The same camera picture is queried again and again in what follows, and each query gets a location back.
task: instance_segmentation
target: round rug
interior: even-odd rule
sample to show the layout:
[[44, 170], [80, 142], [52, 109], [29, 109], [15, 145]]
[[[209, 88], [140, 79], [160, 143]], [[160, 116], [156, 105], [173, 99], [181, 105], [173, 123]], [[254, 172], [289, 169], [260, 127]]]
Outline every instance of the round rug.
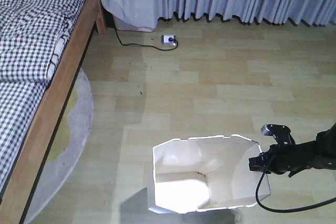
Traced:
[[82, 154], [93, 118], [91, 86], [80, 69], [24, 224], [30, 223], [53, 198]]

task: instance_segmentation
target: white bin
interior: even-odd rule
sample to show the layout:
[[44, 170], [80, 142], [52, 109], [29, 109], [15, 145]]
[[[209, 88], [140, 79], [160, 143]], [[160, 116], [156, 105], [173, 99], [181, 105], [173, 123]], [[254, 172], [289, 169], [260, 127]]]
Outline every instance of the white bin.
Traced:
[[[148, 209], [184, 214], [254, 206], [261, 172], [251, 172], [248, 159], [260, 152], [257, 142], [240, 135], [175, 138], [153, 147]], [[265, 177], [259, 198], [269, 195]]]

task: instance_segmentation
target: power cord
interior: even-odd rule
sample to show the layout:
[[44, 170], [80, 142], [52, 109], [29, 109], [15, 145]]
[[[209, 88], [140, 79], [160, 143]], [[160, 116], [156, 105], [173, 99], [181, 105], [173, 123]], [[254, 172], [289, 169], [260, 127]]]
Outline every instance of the power cord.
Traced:
[[123, 42], [121, 42], [121, 39], [118, 35], [118, 32], [117, 32], [117, 29], [114, 28], [115, 30], [115, 34], [117, 35], [117, 38], [118, 38], [118, 41], [120, 42], [120, 44], [122, 46], [135, 46], [135, 47], [151, 47], [151, 48], [155, 48], [157, 50], [160, 50], [160, 51], [172, 51], [172, 50], [175, 50], [177, 47], [178, 47], [178, 41], [177, 39], [174, 39], [174, 38], [169, 38], [169, 41], [173, 41], [175, 43], [175, 47], [173, 48], [168, 48], [168, 49], [164, 49], [164, 48], [159, 48], [159, 47], [156, 47], [156, 46], [152, 46], [152, 45], [143, 45], [143, 44], [137, 44], [137, 43], [128, 43], [128, 44], [124, 44]]
[[310, 210], [310, 209], [314, 209], [314, 208], [318, 208], [318, 207], [322, 207], [322, 206], [325, 206], [327, 204], [330, 204], [330, 203], [333, 203], [333, 202], [336, 202], [336, 197], [334, 198], [331, 198], [331, 199], [328, 199], [328, 200], [325, 200], [325, 201], [322, 201], [322, 202], [319, 202], [319, 203], [316, 203], [316, 204], [313, 204], [313, 205], [309, 205], [309, 206], [304, 206], [304, 207], [299, 207], [299, 208], [290, 208], [290, 209], [273, 209], [273, 208], [269, 208], [269, 207], [266, 207], [265, 205], [263, 205], [260, 200], [259, 200], [259, 187], [261, 185], [261, 182], [262, 182], [262, 179], [264, 178], [265, 174], [266, 174], [266, 170], [268, 169], [269, 165], [271, 164], [271, 162], [273, 161], [273, 159], [275, 158], [275, 154], [270, 158], [269, 162], [267, 163], [264, 171], [263, 171], [263, 174], [259, 180], [259, 183], [258, 183], [258, 186], [257, 186], [257, 189], [256, 189], [256, 200], [257, 200], [257, 203], [258, 205], [261, 207], [261, 208], [264, 208], [265, 210], [267, 211], [270, 211], [270, 212], [277, 212], [277, 213], [289, 213], [289, 212], [301, 212], [301, 211], [306, 211], [306, 210]]

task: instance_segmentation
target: checkered bedding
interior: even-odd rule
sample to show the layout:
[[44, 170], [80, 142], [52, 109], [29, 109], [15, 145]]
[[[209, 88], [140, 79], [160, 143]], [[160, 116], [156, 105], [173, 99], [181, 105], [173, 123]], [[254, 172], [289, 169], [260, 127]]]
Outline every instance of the checkered bedding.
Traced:
[[0, 81], [50, 81], [84, 0], [0, 0]]
[[0, 192], [84, 1], [0, 0]]
[[45, 83], [0, 82], [0, 191], [45, 88]]

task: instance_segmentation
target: power strip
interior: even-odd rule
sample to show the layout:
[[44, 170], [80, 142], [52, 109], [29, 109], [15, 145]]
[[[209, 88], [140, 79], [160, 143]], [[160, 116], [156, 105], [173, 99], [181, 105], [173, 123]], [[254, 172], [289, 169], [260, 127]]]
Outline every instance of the power strip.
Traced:
[[176, 35], [162, 35], [161, 42], [165, 45], [176, 45]]

